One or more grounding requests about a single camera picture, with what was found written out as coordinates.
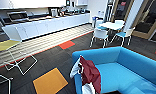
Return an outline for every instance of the chair leg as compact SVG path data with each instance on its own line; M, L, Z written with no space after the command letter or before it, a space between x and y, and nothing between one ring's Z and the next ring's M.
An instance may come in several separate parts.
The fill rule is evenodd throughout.
M6 64L12 66L12 67L8 68L7 65L5 65L5 67L6 67L7 70L11 70L12 68L17 67L17 68L19 69L19 71L21 72L21 74L22 74L22 75L25 75L25 74L37 63L37 59L36 59L33 55L29 55L29 56L31 56L31 57L35 60L35 62L34 62L25 72L23 72L23 71L21 70L19 64L20 64L21 62L23 62L23 61L27 58L27 54L25 53L24 55L26 55L26 56L25 56L22 60L20 60L20 61L17 62L17 61L15 60L15 58L13 57L12 53L11 53L10 51L9 51L9 53L10 53L11 57L13 58L13 61L15 62L15 64L10 64L10 63L5 62Z
M11 80L13 80L13 78L6 78L6 77L4 77L1 74L0 74L0 77L2 77L3 79L5 79L5 80L1 81L0 84L4 83L6 81L9 81L9 85L8 85L9 86L9 88L8 88L9 89L9 93L8 94L10 94L10 91L11 91Z
M90 47L92 46L92 44L93 44L93 39L94 39L94 36L92 37L92 39L91 39L91 44L90 44Z
M104 45L103 45L103 48L105 47L105 43L106 43L106 39L104 39ZM107 45L107 43L106 43L106 45Z
M97 41L96 37L95 37L95 42Z
M124 37L122 37L122 43L121 43L121 47L122 47L123 43L124 43Z
M131 36L129 36L128 45L129 45L129 43L130 43L130 40L131 40Z
M110 43L112 43L113 42L113 40L114 40L114 38L116 37L116 35L114 35L114 37L112 38L112 40L111 40L111 42Z
M107 44L109 43L109 40L108 40L108 37L107 37ZM106 46L107 46L107 44L106 44Z

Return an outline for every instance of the yellow chair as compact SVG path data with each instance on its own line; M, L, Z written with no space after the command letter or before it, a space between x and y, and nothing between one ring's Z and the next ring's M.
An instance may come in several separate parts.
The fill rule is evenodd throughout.
M7 70L11 70L12 68L17 67L20 70L21 74L25 75L31 69L31 67L35 65L35 63L37 62L37 59L32 55L28 55L26 53L20 52L20 54L25 55L25 57L22 60L17 62L17 60L15 60L13 54L11 53L11 51L9 49L13 48L14 46L16 46L18 44L20 44L22 42L21 37L20 37L17 29L15 27L13 27L13 26L2 27L2 29L10 39L7 40L7 41L0 42L0 51L5 51L5 50L8 51L9 54L11 55L13 61L15 62L15 63L11 63L11 62L3 61L4 64L5 64L5 67L6 67ZM35 60L35 62L25 72L23 72L21 70L19 64L22 61L24 61L28 56L31 56Z

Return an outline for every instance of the kitchen counter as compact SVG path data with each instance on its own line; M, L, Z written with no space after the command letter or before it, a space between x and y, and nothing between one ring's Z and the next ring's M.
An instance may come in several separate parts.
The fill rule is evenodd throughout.
M16 27L22 40L53 33L63 29L89 23L90 14L67 14L58 17L38 17L27 21L7 23L6 26Z
M39 20L45 20L45 19L54 19L54 18L67 17L67 16L74 16L74 15L80 15L80 14L86 14L86 13L68 13L68 14L65 14L64 16L56 16L56 17L46 16L46 17L30 18L29 20L5 23L5 25L19 24L19 23L32 22L32 21L39 21Z

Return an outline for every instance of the blue sofa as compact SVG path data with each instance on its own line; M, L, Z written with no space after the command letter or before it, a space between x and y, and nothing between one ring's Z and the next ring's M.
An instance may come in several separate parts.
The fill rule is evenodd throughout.
M156 61L123 47L76 51L73 63L82 55L92 60L101 74L101 93L156 94ZM74 76L77 94L82 94L81 75Z

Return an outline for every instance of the microwave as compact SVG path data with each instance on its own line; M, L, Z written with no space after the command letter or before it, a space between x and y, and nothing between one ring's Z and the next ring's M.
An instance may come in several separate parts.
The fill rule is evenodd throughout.
M26 11L9 12L7 14L12 22L29 20Z

